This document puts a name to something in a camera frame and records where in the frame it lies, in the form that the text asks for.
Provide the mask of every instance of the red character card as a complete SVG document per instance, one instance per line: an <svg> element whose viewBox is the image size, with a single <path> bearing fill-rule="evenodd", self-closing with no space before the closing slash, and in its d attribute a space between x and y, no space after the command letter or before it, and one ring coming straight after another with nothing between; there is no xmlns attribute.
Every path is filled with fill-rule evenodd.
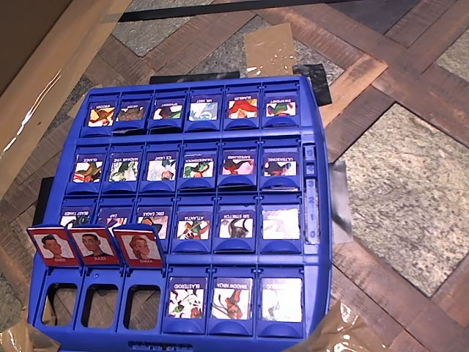
<svg viewBox="0 0 469 352"><path fill-rule="evenodd" d="M161 268L163 261L152 231L114 229L124 258L131 267Z"/></svg>
<svg viewBox="0 0 469 352"><path fill-rule="evenodd" d="M116 265L119 257L112 246L112 238L105 227L68 230L86 265Z"/></svg>
<svg viewBox="0 0 469 352"><path fill-rule="evenodd" d="M30 227L27 231L47 266L79 265L64 227Z"/></svg>

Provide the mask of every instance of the stone tile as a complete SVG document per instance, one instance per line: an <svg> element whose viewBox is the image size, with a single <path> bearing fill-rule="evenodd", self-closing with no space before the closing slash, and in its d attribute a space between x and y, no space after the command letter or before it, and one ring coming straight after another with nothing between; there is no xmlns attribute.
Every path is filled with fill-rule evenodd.
<svg viewBox="0 0 469 352"><path fill-rule="evenodd" d="M229 38L217 50L212 52L203 62L197 65L192 74L240 71L241 77L246 77L246 54L244 49L244 36L248 33L269 27L270 24L259 16L254 17L245 26ZM295 41L295 50L298 64L319 64L323 63L328 75L328 82L331 84L339 77L344 70L333 62L327 60L304 44Z"/></svg>
<svg viewBox="0 0 469 352"><path fill-rule="evenodd" d="M67 100L64 102L59 112L52 120L48 129L45 130L43 138L47 136L54 128L58 127L62 122L64 122L68 118L67 113L77 103L78 99L80 99L81 96L85 94L92 87L93 87L93 83L87 77L82 76L80 78L75 88L73 88Z"/></svg>
<svg viewBox="0 0 469 352"><path fill-rule="evenodd" d="M354 235L431 296L468 253L468 149L395 104L341 159Z"/></svg>
<svg viewBox="0 0 469 352"><path fill-rule="evenodd" d="M0 332L15 325L21 316L21 302L0 272Z"/></svg>
<svg viewBox="0 0 469 352"><path fill-rule="evenodd" d="M195 6L210 2L212 0L133 0L126 12ZM136 55L145 56L190 19L190 17L183 17L117 23L112 34Z"/></svg>
<svg viewBox="0 0 469 352"><path fill-rule="evenodd" d="M362 0L331 4L354 20L385 34L419 0Z"/></svg>
<svg viewBox="0 0 469 352"><path fill-rule="evenodd" d="M449 72L469 81L469 29L437 60Z"/></svg>

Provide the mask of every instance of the red frame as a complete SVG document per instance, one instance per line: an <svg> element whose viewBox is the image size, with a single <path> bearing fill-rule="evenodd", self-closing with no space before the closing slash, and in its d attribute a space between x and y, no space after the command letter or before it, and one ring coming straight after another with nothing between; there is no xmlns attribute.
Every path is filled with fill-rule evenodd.
<svg viewBox="0 0 469 352"><path fill-rule="evenodd" d="M120 251L124 255L124 259L130 267L133 268L161 268L163 266L163 261L161 259L161 253L159 251L158 245L156 244L156 239L154 236L153 231L146 231L146 230L120 230L118 227L113 229L113 234L117 239L117 243L119 244ZM158 250L158 255L160 259L131 259L127 249L125 248L124 241L122 236L134 236L140 235L144 236L148 239L148 241L155 242L156 248Z"/></svg>
<svg viewBox="0 0 469 352"><path fill-rule="evenodd" d="M119 265L120 260L119 260L119 255L117 254L116 250L114 249L113 245L113 239L111 237L111 234L105 227L72 227L68 229L68 232L70 233L70 237L72 238L72 241L76 243L75 237L73 237L74 234L79 234L79 233L85 233L85 232L93 232L96 234L96 236L100 238L104 238L108 241L109 246L111 247L112 251L112 257L86 257L80 250L80 246L76 243L76 247L78 248L78 253L81 256L81 259L85 263L85 265Z"/></svg>
<svg viewBox="0 0 469 352"><path fill-rule="evenodd" d="M29 237L31 237L36 250L43 259L44 263L47 266L79 266L78 255L73 246L73 243L70 240L70 237L67 234L67 230L64 227L30 227L27 229ZM72 249L73 258L45 258L43 255L42 243L36 242L36 235L55 235L63 241L67 241L68 245Z"/></svg>

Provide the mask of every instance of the blue plastic tray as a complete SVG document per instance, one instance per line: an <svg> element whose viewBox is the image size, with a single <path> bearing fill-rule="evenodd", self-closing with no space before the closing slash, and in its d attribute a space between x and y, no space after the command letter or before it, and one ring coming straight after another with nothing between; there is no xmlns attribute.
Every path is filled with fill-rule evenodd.
<svg viewBox="0 0 469 352"><path fill-rule="evenodd" d="M257 113L233 108L246 99L257 99ZM191 104L197 103L217 104L206 105L202 112L194 105L190 112ZM103 116L94 116L90 124L90 109L99 109L97 106L115 107L113 119L99 120L106 119L103 110ZM140 113L141 118L120 115L122 107L134 109L125 112ZM249 118L228 118L229 114L247 114ZM254 172L224 175L222 164L233 155L253 158ZM295 174L278 173L273 161L279 155L290 158L284 161L297 161ZM87 156L103 163L100 174L74 175L76 162ZM149 175L149 162L161 156L175 162L174 180L156 180ZM265 174L269 158L271 177ZM209 177L187 176L205 172L183 165L197 159L213 163L211 173L206 174ZM111 182L113 177L131 178L116 173L113 161L137 162L136 180ZM86 177L91 182L73 182L74 177ZM268 230L262 226L262 211L282 207L298 211L298 237L264 239ZM80 225L115 228L136 223L153 211L165 212L169 222L166 234L159 235L158 248L165 252L166 260L161 269L93 267L83 262L79 267L47 267L36 254L29 322L60 341L62 351L281 351L306 338L328 310L331 219L327 151L320 113L304 77L91 90L65 142L44 223L58 224L65 211L72 216L79 213ZM218 236L221 219L230 212L253 219L252 238ZM177 238L178 219L195 213L211 221L207 238ZM119 251L117 243L111 245ZM205 289L200 302L202 317L169 316L170 286L176 287L175 282L180 285L188 277ZM249 319L212 316L217 299L214 287L218 278L227 277L252 280ZM262 288L275 278L291 279L295 284L300 280L300 320L282 322L262 317L262 300L266 299ZM78 288L67 326L42 322L45 298L54 284ZM107 329L83 325L83 316L88 314L84 311L87 291L97 284L112 284L119 289L114 320ZM135 285L160 288L158 319L152 330L126 328L130 289Z"/></svg>

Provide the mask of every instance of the character card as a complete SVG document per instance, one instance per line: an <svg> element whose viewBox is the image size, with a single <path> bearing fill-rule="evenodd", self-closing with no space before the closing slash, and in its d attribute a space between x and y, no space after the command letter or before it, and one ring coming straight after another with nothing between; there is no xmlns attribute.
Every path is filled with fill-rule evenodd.
<svg viewBox="0 0 469 352"><path fill-rule="evenodd" d="M176 179L177 152L147 154L147 181L174 181Z"/></svg>
<svg viewBox="0 0 469 352"><path fill-rule="evenodd" d="M212 318L251 319L252 279L217 277L213 292Z"/></svg>
<svg viewBox="0 0 469 352"><path fill-rule="evenodd" d="M220 238L253 238L253 210L220 211Z"/></svg>
<svg viewBox="0 0 469 352"><path fill-rule="evenodd" d="M153 227L161 240L168 234L168 222L171 215L171 207L140 207L137 212L139 224L147 224Z"/></svg>
<svg viewBox="0 0 469 352"><path fill-rule="evenodd" d="M101 208L97 223L109 229L125 225L131 212L131 208Z"/></svg>
<svg viewBox="0 0 469 352"><path fill-rule="evenodd" d="M136 121L145 117L149 100L123 101L116 121Z"/></svg>
<svg viewBox="0 0 469 352"><path fill-rule="evenodd" d="M229 119L251 119L259 116L257 93L249 95L228 95L228 118Z"/></svg>
<svg viewBox="0 0 469 352"><path fill-rule="evenodd" d="M111 245L109 232L102 227L70 229L86 265L116 265L119 258Z"/></svg>
<svg viewBox="0 0 469 352"><path fill-rule="evenodd" d="M180 99L160 99L155 102L154 120L180 119L184 98Z"/></svg>
<svg viewBox="0 0 469 352"><path fill-rule="evenodd" d="M129 266L161 268L163 265L152 231L115 229L114 236Z"/></svg>
<svg viewBox="0 0 469 352"><path fill-rule="evenodd" d="M186 154L184 156L184 178L213 177L214 154Z"/></svg>
<svg viewBox="0 0 469 352"><path fill-rule="evenodd" d="M169 280L168 316L197 319L204 316L204 294L207 279L204 277L172 277Z"/></svg>
<svg viewBox="0 0 469 352"><path fill-rule="evenodd" d="M298 154L295 152L264 153L264 176L296 176Z"/></svg>
<svg viewBox="0 0 469 352"><path fill-rule="evenodd" d="M64 227L30 227L28 234L48 266L77 266L78 259Z"/></svg>
<svg viewBox="0 0 469 352"><path fill-rule="evenodd" d="M253 175L256 169L256 151L230 150L223 153L222 175Z"/></svg>
<svg viewBox="0 0 469 352"><path fill-rule="evenodd" d="M300 210L297 205L264 205L262 238L297 240L300 238Z"/></svg>
<svg viewBox="0 0 469 352"><path fill-rule="evenodd" d="M78 154L76 156L73 182L100 182L106 154Z"/></svg>
<svg viewBox="0 0 469 352"><path fill-rule="evenodd" d="M177 214L177 239L208 240L211 215L208 211L180 211Z"/></svg>
<svg viewBox="0 0 469 352"><path fill-rule="evenodd" d="M93 207L63 207L60 214L60 224L70 229L89 224Z"/></svg>
<svg viewBox="0 0 469 352"><path fill-rule="evenodd" d="M137 181L140 152L112 153L109 182Z"/></svg>
<svg viewBox="0 0 469 352"><path fill-rule="evenodd" d="M114 122L116 102L92 103L89 111L89 127L109 127Z"/></svg>
<svg viewBox="0 0 469 352"><path fill-rule="evenodd" d="M299 278L262 279L262 319L300 323L302 284Z"/></svg>
<svg viewBox="0 0 469 352"><path fill-rule="evenodd" d="M189 121L218 119L218 104L221 104L221 95L192 97Z"/></svg>
<svg viewBox="0 0 469 352"><path fill-rule="evenodd" d="M296 97L268 98L266 109L267 117L295 116L297 114Z"/></svg>

